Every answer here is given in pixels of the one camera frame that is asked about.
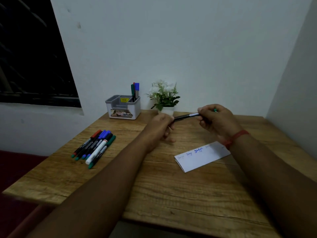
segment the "pen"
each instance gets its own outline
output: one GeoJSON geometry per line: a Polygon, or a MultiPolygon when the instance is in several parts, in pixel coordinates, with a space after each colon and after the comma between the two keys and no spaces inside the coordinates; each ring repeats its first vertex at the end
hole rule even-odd
{"type": "Polygon", "coordinates": [[[90,148],[85,152],[85,154],[81,157],[82,159],[87,159],[88,155],[91,154],[99,144],[101,144],[102,140],[110,133],[110,131],[105,131],[102,135],[98,137],[98,139],[90,146],[90,148]]]}
{"type": "MultiPolygon", "coordinates": [[[[101,135],[103,135],[104,133],[105,133],[105,130],[101,132],[101,134],[99,135],[99,137],[100,137],[101,135]]],[[[81,150],[81,152],[79,152],[79,153],[77,154],[77,158],[76,158],[75,160],[79,160],[79,158],[80,158],[83,154],[85,154],[85,153],[87,152],[87,150],[91,147],[91,145],[95,142],[96,139],[98,139],[98,136],[95,136],[95,137],[93,138],[93,140],[91,140],[91,141],[85,146],[85,148],[83,148],[83,149],[81,150]]]]}
{"type": "MultiPolygon", "coordinates": [[[[106,142],[108,142],[108,140],[110,140],[110,139],[112,138],[112,136],[113,136],[113,134],[109,131],[109,133],[108,133],[106,136],[104,136],[104,138],[102,138],[101,142],[102,142],[103,140],[105,140],[106,142]]],[[[87,155],[87,158],[86,158],[86,159],[88,159],[92,154],[94,154],[95,150],[99,147],[99,145],[101,145],[101,142],[99,142],[99,143],[93,148],[93,150],[90,152],[90,154],[87,155]]]]}
{"type": "Polygon", "coordinates": [[[98,130],[96,133],[94,133],[85,143],[83,143],[78,149],[75,150],[72,154],[72,158],[75,157],[81,150],[88,144],[91,140],[93,140],[94,137],[99,135],[101,133],[101,130],[98,130]]]}
{"type": "Polygon", "coordinates": [[[194,113],[194,114],[186,114],[186,115],[181,115],[181,116],[177,116],[174,118],[174,122],[177,122],[177,121],[180,121],[180,120],[183,120],[183,119],[187,119],[187,118],[190,118],[190,117],[195,117],[195,116],[200,116],[199,113],[194,113]]]}
{"type": "Polygon", "coordinates": [[[91,169],[97,162],[98,160],[101,158],[101,156],[104,154],[104,152],[106,151],[106,149],[112,144],[112,142],[116,139],[116,136],[112,136],[112,138],[109,140],[109,142],[106,144],[105,147],[102,148],[102,150],[98,153],[98,155],[96,156],[96,158],[89,164],[88,169],[91,169]]]}
{"type": "Polygon", "coordinates": [[[140,83],[136,82],[135,85],[135,99],[138,99],[139,97],[139,90],[140,90],[140,83]]]}
{"type": "Polygon", "coordinates": [[[135,93],[134,93],[134,85],[131,84],[131,92],[132,92],[132,101],[135,101],[135,93]]]}
{"type": "Polygon", "coordinates": [[[101,144],[96,148],[96,150],[91,154],[91,156],[89,156],[89,158],[86,159],[86,164],[90,164],[93,159],[97,156],[97,154],[103,149],[103,147],[105,147],[107,143],[107,140],[103,140],[101,142],[101,144]]]}

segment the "desk organizer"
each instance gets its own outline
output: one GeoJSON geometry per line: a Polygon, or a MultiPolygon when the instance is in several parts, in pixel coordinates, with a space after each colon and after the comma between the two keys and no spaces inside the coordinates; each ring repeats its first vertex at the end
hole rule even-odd
{"type": "Polygon", "coordinates": [[[109,118],[136,119],[141,112],[141,97],[132,102],[131,95],[114,95],[106,100],[109,118]]]}

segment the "window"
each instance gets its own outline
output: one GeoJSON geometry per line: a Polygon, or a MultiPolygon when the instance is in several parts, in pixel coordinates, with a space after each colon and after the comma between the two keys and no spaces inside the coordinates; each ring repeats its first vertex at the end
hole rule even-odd
{"type": "Polygon", "coordinates": [[[81,107],[50,0],[0,0],[0,102],[81,107]]]}

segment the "plant pot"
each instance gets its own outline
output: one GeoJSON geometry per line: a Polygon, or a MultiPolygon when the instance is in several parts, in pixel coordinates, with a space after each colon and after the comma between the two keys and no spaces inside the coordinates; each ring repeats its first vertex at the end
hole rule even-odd
{"type": "Polygon", "coordinates": [[[158,113],[168,114],[169,116],[173,116],[175,107],[163,107],[162,111],[158,110],[158,113]]]}

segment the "wooden desk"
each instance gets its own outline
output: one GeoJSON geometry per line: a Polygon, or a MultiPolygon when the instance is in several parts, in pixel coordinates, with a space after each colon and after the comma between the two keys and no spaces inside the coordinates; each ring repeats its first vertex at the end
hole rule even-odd
{"type": "MultiPolygon", "coordinates": [[[[185,113],[176,112],[175,116],[185,113]]],[[[132,141],[155,112],[144,110],[137,120],[109,119],[105,114],[67,144],[7,188],[4,193],[35,202],[60,204],[104,168],[132,141]],[[88,170],[70,158],[98,129],[117,139],[88,170]]],[[[317,162],[262,117],[237,116],[242,126],[287,163],[317,180],[317,162]]],[[[123,218],[220,237],[278,237],[263,202],[232,156],[184,173],[174,156],[213,142],[198,122],[175,124],[174,144],[161,143],[146,156],[123,218]]]]}

